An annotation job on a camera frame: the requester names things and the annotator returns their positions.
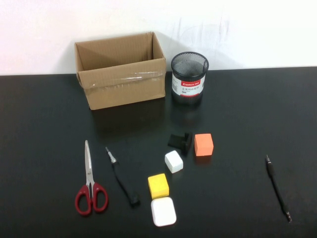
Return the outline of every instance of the screwdriver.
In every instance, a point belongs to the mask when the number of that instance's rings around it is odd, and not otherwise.
[[[282,211],[286,215],[288,222],[291,222],[292,221],[291,215],[289,214],[288,207],[285,205],[283,198],[282,198],[282,195],[279,192],[279,189],[278,189],[278,186],[277,186],[277,183],[275,180],[275,172],[273,169],[273,165],[272,165],[272,162],[269,160],[268,155],[266,155],[265,160],[266,160],[267,173],[268,173],[269,177],[271,178],[271,181],[272,181],[276,196],[278,198],[278,201],[281,205]]]
[[[124,193],[128,197],[130,204],[132,206],[138,205],[140,203],[138,194],[134,191],[133,187],[131,186],[128,178],[125,176],[117,159],[111,154],[111,152],[108,150],[107,147],[106,147],[106,150],[111,159],[112,168],[114,170],[115,177],[118,180]]]

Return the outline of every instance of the cardboard box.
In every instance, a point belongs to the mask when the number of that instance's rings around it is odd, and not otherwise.
[[[165,96],[166,60],[154,32],[75,43],[91,110]]]

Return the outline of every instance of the white wall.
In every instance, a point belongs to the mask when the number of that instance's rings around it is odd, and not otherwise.
[[[155,31],[210,69],[317,65],[314,1],[0,0],[0,74],[74,73],[73,44]]]

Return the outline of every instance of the scissors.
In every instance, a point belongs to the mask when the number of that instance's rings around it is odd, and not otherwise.
[[[87,216],[91,213],[91,204],[93,204],[93,208],[96,212],[102,212],[108,206],[108,194],[106,190],[98,183],[94,182],[93,178],[93,168],[91,164],[91,157],[89,151],[88,141],[85,141],[85,165],[86,165],[86,184],[82,186],[75,198],[75,207],[77,212],[82,216]],[[90,185],[92,188],[92,198],[90,198]],[[97,207],[97,194],[101,192],[105,195],[105,203],[101,208]],[[79,208],[79,200],[81,197],[85,196],[87,199],[88,209],[86,211],[82,211]]]

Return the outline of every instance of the white block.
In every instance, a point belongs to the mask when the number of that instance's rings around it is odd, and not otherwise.
[[[154,199],[151,202],[153,222],[157,227],[172,225],[176,222],[173,200],[170,197]]]
[[[165,163],[172,174],[183,169],[183,160],[180,158],[176,150],[173,150],[165,155]]]

